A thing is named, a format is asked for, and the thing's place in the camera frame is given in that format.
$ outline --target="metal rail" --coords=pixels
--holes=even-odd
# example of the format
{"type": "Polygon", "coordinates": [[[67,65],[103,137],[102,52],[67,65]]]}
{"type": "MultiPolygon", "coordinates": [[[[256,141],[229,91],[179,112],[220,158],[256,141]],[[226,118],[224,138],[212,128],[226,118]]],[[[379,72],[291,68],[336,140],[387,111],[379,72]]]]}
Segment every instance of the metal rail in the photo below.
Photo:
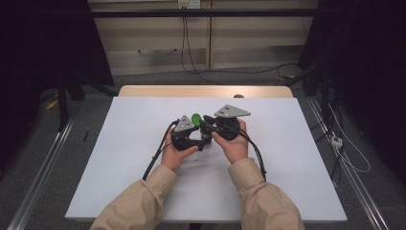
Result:
{"type": "Polygon", "coordinates": [[[75,118],[78,115],[79,103],[77,103],[72,110],[73,112],[70,119],[68,120],[67,125],[56,135],[56,139],[51,146],[51,149],[49,150],[44,163],[42,163],[41,169],[36,175],[33,184],[31,185],[29,191],[26,193],[22,203],[17,209],[17,212],[12,218],[8,230],[23,230],[26,227],[31,213],[33,212],[34,207],[38,202],[39,197],[41,196],[45,183],[47,182],[47,179],[51,174],[52,168],[57,161],[57,157],[62,150],[63,144],[65,143],[66,138],[69,135],[75,118]]]}
{"type": "MultiPolygon", "coordinates": [[[[319,111],[321,111],[321,107],[318,105],[317,102],[313,102],[310,98],[307,97],[307,101],[310,104],[310,108],[312,109],[314,116],[316,117],[317,121],[320,122],[320,126],[324,133],[327,133],[327,126],[323,122],[323,117],[319,111]]],[[[334,154],[338,157],[338,150],[334,149],[334,154]]],[[[346,153],[343,151],[343,156],[347,158],[346,153]]],[[[344,162],[343,158],[340,158],[340,165],[346,174],[352,189],[354,190],[358,200],[360,201],[362,207],[364,208],[365,213],[367,214],[368,218],[374,229],[376,230],[383,230],[383,229],[390,229],[388,224],[386,223],[383,215],[381,214],[379,207],[376,205],[375,201],[373,200],[372,196],[368,192],[367,188],[365,187],[364,183],[362,182],[361,178],[359,177],[357,171],[349,166],[346,162],[344,162]]]]}

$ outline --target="black cable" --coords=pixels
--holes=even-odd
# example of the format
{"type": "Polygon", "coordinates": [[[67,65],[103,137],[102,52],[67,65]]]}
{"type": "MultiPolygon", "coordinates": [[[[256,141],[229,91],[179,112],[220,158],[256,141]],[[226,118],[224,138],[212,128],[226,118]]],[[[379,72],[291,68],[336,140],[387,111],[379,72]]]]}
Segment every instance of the black cable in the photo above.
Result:
{"type": "Polygon", "coordinates": [[[166,145],[166,146],[164,146],[164,147],[162,148],[162,146],[164,145],[164,142],[165,142],[165,138],[167,138],[167,135],[168,135],[168,132],[169,132],[170,128],[171,128],[172,126],[177,125],[178,123],[179,123],[179,120],[172,122],[172,123],[168,126],[167,130],[165,131],[164,138],[162,138],[161,145],[159,145],[158,150],[156,151],[155,155],[152,157],[152,160],[151,160],[151,162],[149,163],[146,172],[144,173],[143,180],[147,180],[147,177],[148,177],[148,175],[149,175],[149,172],[151,171],[153,165],[155,164],[155,161],[158,159],[158,157],[159,157],[159,155],[161,154],[162,150],[164,150],[164,148],[166,148],[167,146],[171,145],[171,143],[170,143],[170,144],[168,144],[168,145],[166,145]]]}
{"type": "Polygon", "coordinates": [[[274,85],[277,85],[278,82],[280,81],[280,78],[281,78],[280,73],[279,73],[279,69],[281,67],[286,66],[286,65],[298,65],[297,63],[286,63],[286,64],[281,64],[281,65],[279,65],[277,67],[273,67],[273,68],[266,69],[266,70],[248,71],[248,72],[245,72],[245,71],[232,71],[232,70],[204,70],[204,71],[198,71],[195,68],[194,62],[193,62],[193,59],[192,59],[191,45],[189,43],[188,19],[186,17],[184,17],[183,20],[184,20],[184,22],[183,22],[184,23],[183,24],[183,42],[182,42],[182,53],[181,53],[182,68],[184,69],[185,72],[187,72],[189,74],[197,74],[200,77],[200,79],[202,79],[204,81],[208,81],[208,82],[214,83],[214,84],[223,85],[223,84],[221,84],[219,82],[215,82],[213,80],[208,80],[208,79],[203,78],[201,76],[201,74],[204,74],[204,73],[260,74],[260,73],[266,73],[266,72],[270,72],[270,71],[273,71],[273,70],[277,70],[277,72],[278,72],[278,80],[274,84],[274,85]],[[191,63],[192,63],[193,71],[187,70],[186,67],[185,67],[185,63],[183,62],[183,53],[184,53],[184,49],[185,49],[185,38],[186,38],[187,43],[188,43],[189,57],[190,57],[190,60],[191,60],[191,63]]]}
{"type": "MultiPolygon", "coordinates": [[[[340,119],[339,119],[339,123],[340,124],[337,124],[337,126],[340,126],[340,128],[342,129],[343,128],[343,117],[342,117],[342,115],[341,115],[341,111],[340,111],[340,108],[339,108],[339,106],[338,106],[338,101],[336,101],[336,102],[334,102],[334,107],[335,107],[335,109],[334,110],[337,110],[337,112],[338,112],[338,114],[339,114],[339,116],[340,116],[340,119]]],[[[341,131],[341,129],[340,129],[340,133],[339,133],[339,137],[341,138],[341,140],[343,140],[343,132],[341,131]]],[[[334,153],[334,155],[335,155],[335,152],[334,152],[334,147],[332,146],[332,145],[330,145],[331,146],[331,150],[333,151],[333,153],[334,153]]],[[[332,170],[332,172],[330,173],[330,179],[332,180],[332,177],[334,176],[334,174],[335,174],[335,170],[336,170],[336,168],[338,167],[338,184],[340,184],[340,182],[341,182],[341,165],[340,165],[340,163],[339,163],[339,161],[340,161],[340,158],[341,158],[341,156],[343,155],[343,151],[344,151],[344,143],[343,143],[343,146],[340,148],[340,154],[338,154],[338,156],[337,155],[335,155],[335,157],[336,157],[336,160],[335,160],[335,163],[334,163],[334,167],[333,167],[333,170],[332,170]]]]}
{"type": "Polygon", "coordinates": [[[250,136],[248,136],[248,133],[241,128],[235,129],[230,126],[225,126],[225,127],[227,127],[228,129],[230,129],[232,131],[235,131],[237,134],[242,136],[245,140],[247,140],[253,146],[255,154],[257,155],[257,158],[258,158],[260,173],[262,174],[263,179],[266,181],[266,170],[265,170],[265,167],[263,166],[262,156],[260,154],[260,151],[259,151],[257,145],[251,140],[250,136]]]}
{"type": "Polygon", "coordinates": [[[201,76],[201,74],[196,70],[196,67],[194,66],[193,59],[192,59],[191,44],[189,43],[188,19],[187,19],[186,17],[183,17],[183,42],[182,42],[182,55],[181,55],[181,60],[182,60],[182,67],[183,67],[183,69],[184,69],[187,73],[190,73],[190,74],[197,74],[197,76],[199,76],[199,78],[202,79],[203,81],[207,81],[207,82],[210,82],[210,83],[213,83],[213,84],[223,85],[222,83],[219,83],[219,82],[216,82],[216,81],[213,81],[213,80],[208,80],[208,79],[206,79],[206,78],[203,78],[203,76],[201,76]],[[187,39],[187,42],[188,42],[189,58],[190,58],[190,60],[191,60],[191,63],[192,63],[192,67],[193,67],[194,72],[191,72],[191,71],[187,70],[187,69],[185,68],[185,64],[183,63],[183,51],[184,51],[184,49],[185,49],[185,32],[186,32],[186,39],[187,39]]]}
{"type": "Polygon", "coordinates": [[[331,131],[331,128],[332,128],[332,124],[327,127],[326,133],[324,133],[324,134],[323,134],[322,136],[320,136],[319,138],[315,139],[314,142],[317,143],[317,142],[319,142],[320,140],[322,140],[323,137],[325,137],[325,136],[328,137],[328,136],[329,136],[329,133],[330,133],[330,131],[331,131]]]}

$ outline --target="sleeve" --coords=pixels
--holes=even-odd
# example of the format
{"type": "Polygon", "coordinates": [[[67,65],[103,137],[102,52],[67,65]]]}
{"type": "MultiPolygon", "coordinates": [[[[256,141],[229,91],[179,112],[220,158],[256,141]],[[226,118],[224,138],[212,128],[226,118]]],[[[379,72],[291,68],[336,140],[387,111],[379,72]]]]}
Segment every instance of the sleeve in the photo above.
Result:
{"type": "Polygon", "coordinates": [[[154,229],[161,221],[164,200],[175,182],[172,170],[157,166],[146,181],[136,181],[111,201],[90,229],[154,229]]]}
{"type": "Polygon", "coordinates": [[[253,158],[239,160],[229,174],[241,197],[242,229],[305,229],[296,205],[276,185],[265,182],[253,158]]]}

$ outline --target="electrical outlet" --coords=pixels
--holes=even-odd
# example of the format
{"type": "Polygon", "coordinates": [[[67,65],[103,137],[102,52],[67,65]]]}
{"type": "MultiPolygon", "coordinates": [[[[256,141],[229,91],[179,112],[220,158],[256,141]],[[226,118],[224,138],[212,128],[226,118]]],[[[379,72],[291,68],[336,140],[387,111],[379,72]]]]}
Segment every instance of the electrical outlet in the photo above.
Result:
{"type": "Polygon", "coordinates": [[[200,0],[189,0],[189,9],[200,9],[200,0]]]}

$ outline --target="wire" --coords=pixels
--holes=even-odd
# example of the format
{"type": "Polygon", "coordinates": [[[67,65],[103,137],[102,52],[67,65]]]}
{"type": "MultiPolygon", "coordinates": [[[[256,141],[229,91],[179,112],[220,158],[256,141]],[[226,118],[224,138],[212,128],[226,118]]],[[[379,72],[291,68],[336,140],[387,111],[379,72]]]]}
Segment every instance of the wire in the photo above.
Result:
{"type": "Polygon", "coordinates": [[[317,142],[319,142],[320,140],[322,140],[323,137],[325,137],[325,136],[328,137],[328,136],[330,135],[329,133],[330,133],[330,131],[331,131],[331,129],[332,129],[332,126],[333,126],[333,123],[331,123],[330,125],[328,125],[326,132],[325,132],[322,136],[320,136],[319,138],[315,139],[314,142],[317,143],[317,142]]]}
{"type": "Polygon", "coordinates": [[[193,59],[192,59],[191,44],[189,43],[188,19],[187,19],[186,17],[183,17],[183,42],[182,42],[181,62],[182,62],[182,67],[183,67],[183,69],[184,69],[187,73],[190,73],[190,74],[197,74],[197,76],[199,76],[199,78],[202,79],[202,80],[204,80],[204,81],[207,81],[207,82],[210,82],[210,83],[213,83],[213,84],[223,85],[222,83],[219,83],[219,82],[216,82],[216,81],[213,81],[213,80],[208,80],[208,79],[206,79],[206,78],[203,78],[203,76],[201,76],[201,73],[199,73],[199,72],[196,70],[196,67],[194,66],[193,59]],[[191,63],[192,63],[192,67],[193,67],[194,72],[191,72],[191,71],[187,70],[187,69],[185,68],[185,64],[183,63],[183,52],[184,52],[184,49],[185,49],[185,32],[186,32],[186,39],[187,39],[187,42],[188,42],[189,58],[190,58],[190,60],[191,60],[191,63]]]}
{"type": "MultiPolygon", "coordinates": [[[[340,107],[338,106],[338,100],[335,101],[335,105],[336,105],[336,110],[337,110],[338,114],[340,115],[340,123],[337,124],[337,126],[339,126],[340,128],[343,128],[343,116],[341,115],[340,107]]],[[[339,137],[341,139],[343,139],[343,132],[340,131],[339,137]]],[[[341,154],[339,154],[338,156],[336,156],[334,154],[334,156],[336,156],[336,160],[335,160],[334,168],[333,168],[333,170],[332,170],[332,172],[330,174],[330,179],[332,180],[332,177],[334,176],[334,173],[335,173],[335,169],[338,166],[338,182],[337,182],[338,184],[341,183],[341,165],[339,164],[339,161],[340,161],[341,156],[343,155],[343,151],[344,151],[344,145],[340,148],[340,153],[341,154]]]]}
{"type": "Polygon", "coordinates": [[[287,65],[298,65],[297,63],[286,63],[286,64],[281,64],[277,67],[272,67],[269,69],[265,69],[265,70],[258,70],[258,71],[233,71],[233,70],[203,70],[203,71],[198,71],[195,66],[194,66],[194,62],[193,62],[193,58],[192,58],[192,53],[191,53],[191,45],[189,43],[189,27],[188,27],[188,19],[186,17],[183,18],[183,42],[182,42],[182,53],[181,53],[181,63],[182,63],[182,68],[185,72],[189,73],[189,74],[196,74],[199,76],[200,79],[204,80],[204,81],[208,81],[210,83],[214,83],[214,84],[218,84],[218,85],[223,85],[222,83],[213,81],[213,80],[208,80],[206,78],[204,78],[203,76],[201,76],[201,74],[204,73],[231,73],[231,74],[260,74],[260,73],[266,73],[266,72],[270,72],[273,70],[277,70],[277,74],[278,74],[278,80],[274,85],[277,85],[280,81],[280,72],[279,69],[281,67],[287,66],[287,65]],[[189,59],[191,60],[192,63],[192,68],[193,71],[186,69],[185,67],[185,63],[183,61],[183,54],[184,54],[184,49],[185,49],[185,38],[187,40],[187,44],[188,44],[188,53],[189,53],[189,59]]]}
{"type": "Polygon", "coordinates": [[[149,163],[146,172],[144,173],[143,180],[147,180],[147,177],[148,177],[148,175],[149,175],[149,172],[151,171],[153,165],[155,164],[155,161],[158,159],[159,155],[160,155],[161,152],[164,150],[164,148],[166,148],[166,147],[172,145],[172,143],[170,143],[170,144],[165,145],[165,146],[162,148],[162,146],[164,145],[164,142],[165,142],[165,138],[167,137],[170,128],[171,128],[172,126],[174,126],[174,125],[177,125],[178,123],[179,123],[179,120],[172,122],[172,123],[168,126],[167,130],[165,131],[164,137],[162,138],[161,144],[159,145],[158,150],[156,151],[155,155],[152,156],[152,160],[151,160],[151,162],[149,163]]]}
{"type": "Polygon", "coordinates": [[[262,174],[263,179],[266,181],[266,170],[265,170],[265,167],[263,166],[262,156],[260,155],[260,151],[259,151],[257,145],[251,140],[250,136],[248,136],[248,133],[246,131],[244,131],[243,129],[241,129],[240,127],[238,129],[235,129],[234,127],[230,127],[230,126],[225,126],[225,127],[227,127],[228,129],[230,129],[232,131],[235,131],[237,134],[242,136],[245,140],[247,140],[253,146],[255,154],[257,155],[257,158],[258,158],[260,173],[262,174]]]}
{"type": "Polygon", "coordinates": [[[354,143],[353,143],[353,142],[350,140],[350,138],[346,135],[346,133],[344,132],[344,130],[341,129],[341,126],[340,126],[339,123],[338,123],[338,119],[337,119],[337,117],[335,116],[335,113],[334,113],[334,111],[332,110],[331,105],[328,105],[328,107],[329,107],[329,109],[330,109],[331,112],[332,112],[332,115],[333,115],[333,117],[334,117],[335,122],[336,122],[337,125],[338,125],[338,128],[340,128],[340,130],[341,130],[341,132],[343,133],[344,137],[355,147],[356,150],[358,150],[358,152],[359,152],[359,153],[361,154],[361,156],[364,158],[365,162],[367,162],[367,164],[368,164],[368,169],[367,169],[367,170],[360,170],[360,169],[356,168],[355,166],[353,166],[353,165],[351,164],[351,162],[349,161],[349,159],[346,158],[346,157],[344,157],[343,154],[340,152],[340,150],[338,150],[338,149],[335,147],[335,148],[337,149],[338,154],[339,154],[341,157],[343,157],[343,161],[346,162],[348,165],[350,165],[354,170],[356,170],[356,171],[358,171],[358,172],[361,172],[361,173],[367,173],[367,172],[369,172],[370,169],[371,169],[371,164],[370,164],[370,162],[368,161],[367,157],[362,153],[362,151],[361,151],[356,145],[354,145],[354,143]]]}

